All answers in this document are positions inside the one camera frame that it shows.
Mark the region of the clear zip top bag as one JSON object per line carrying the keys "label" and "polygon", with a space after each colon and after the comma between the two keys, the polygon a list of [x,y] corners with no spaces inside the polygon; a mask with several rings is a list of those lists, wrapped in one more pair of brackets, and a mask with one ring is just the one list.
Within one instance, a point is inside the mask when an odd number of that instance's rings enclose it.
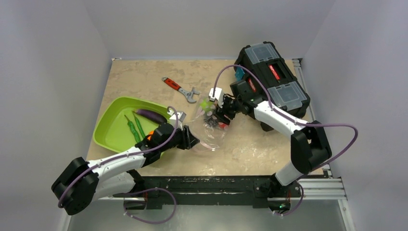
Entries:
{"label": "clear zip top bag", "polygon": [[200,103],[202,101],[209,101],[209,99],[204,96],[199,98],[191,119],[187,122],[192,134],[200,140],[200,143],[195,145],[192,150],[198,153],[214,152],[223,146],[227,130],[222,130],[220,126],[217,128],[210,128],[204,124],[205,115],[215,116],[217,103],[213,102],[215,105],[214,110],[205,112],[200,108]]}

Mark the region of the orange fake tangerine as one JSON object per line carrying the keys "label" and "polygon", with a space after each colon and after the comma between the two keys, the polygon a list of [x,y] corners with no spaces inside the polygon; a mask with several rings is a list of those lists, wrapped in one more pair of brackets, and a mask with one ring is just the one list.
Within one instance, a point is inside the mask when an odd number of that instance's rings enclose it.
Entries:
{"label": "orange fake tangerine", "polygon": [[150,141],[153,134],[154,134],[154,130],[150,131],[150,132],[146,135],[146,139],[147,139],[148,141]]}

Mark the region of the purple fake eggplant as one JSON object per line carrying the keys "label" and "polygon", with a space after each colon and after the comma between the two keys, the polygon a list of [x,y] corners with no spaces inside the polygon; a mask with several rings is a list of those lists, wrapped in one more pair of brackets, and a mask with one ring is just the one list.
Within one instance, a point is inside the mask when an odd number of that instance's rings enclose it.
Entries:
{"label": "purple fake eggplant", "polygon": [[156,123],[156,124],[162,124],[162,123],[167,122],[167,119],[163,115],[161,115],[161,114],[159,114],[157,112],[151,111],[151,110],[138,109],[138,110],[135,111],[135,113],[137,115],[140,115],[140,116],[142,116],[142,117]]}

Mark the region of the green fake chili pepper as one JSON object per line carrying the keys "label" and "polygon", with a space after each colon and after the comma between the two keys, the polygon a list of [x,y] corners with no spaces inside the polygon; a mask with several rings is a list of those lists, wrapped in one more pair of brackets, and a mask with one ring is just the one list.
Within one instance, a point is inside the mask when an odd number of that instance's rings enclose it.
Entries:
{"label": "green fake chili pepper", "polygon": [[138,130],[139,130],[139,132],[140,132],[140,135],[141,135],[142,138],[144,138],[146,135],[145,135],[145,132],[144,132],[144,130],[143,130],[143,128],[142,128],[142,125],[141,125],[141,123],[140,123],[140,120],[136,117],[136,112],[133,111],[132,114],[133,114],[133,116],[134,116],[134,119],[135,119],[135,122],[136,122],[136,126],[137,126],[137,128],[138,128]]}

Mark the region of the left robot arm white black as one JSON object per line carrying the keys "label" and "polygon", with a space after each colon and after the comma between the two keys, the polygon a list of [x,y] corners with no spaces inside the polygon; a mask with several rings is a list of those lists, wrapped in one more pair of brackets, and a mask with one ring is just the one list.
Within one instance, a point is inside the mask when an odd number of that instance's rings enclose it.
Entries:
{"label": "left robot arm white black", "polygon": [[98,160],[73,159],[51,190],[58,199],[58,207],[68,215],[75,215],[91,202],[109,195],[128,193],[137,197],[143,192],[143,183],[133,178],[132,171],[154,163],[169,149],[189,150],[199,143],[187,125],[174,128],[163,123],[121,153]]}

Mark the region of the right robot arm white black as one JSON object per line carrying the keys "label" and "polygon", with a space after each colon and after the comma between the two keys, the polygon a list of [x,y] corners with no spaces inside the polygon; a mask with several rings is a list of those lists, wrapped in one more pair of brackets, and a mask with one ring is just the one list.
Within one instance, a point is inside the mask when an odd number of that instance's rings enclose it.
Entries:
{"label": "right robot arm white black", "polygon": [[319,168],[332,156],[324,128],[318,121],[308,123],[280,109],[271,101],[267,90],[255,93],[250,85],[239,80],[230,85],[232,95],[213,87],[209,99],[217,102],[216,117],[229,124],[236,114],[249,115],[264,128],[272,128],[290,140],[290,161],[272,175],[271,192],[281,196],[289,184]]}

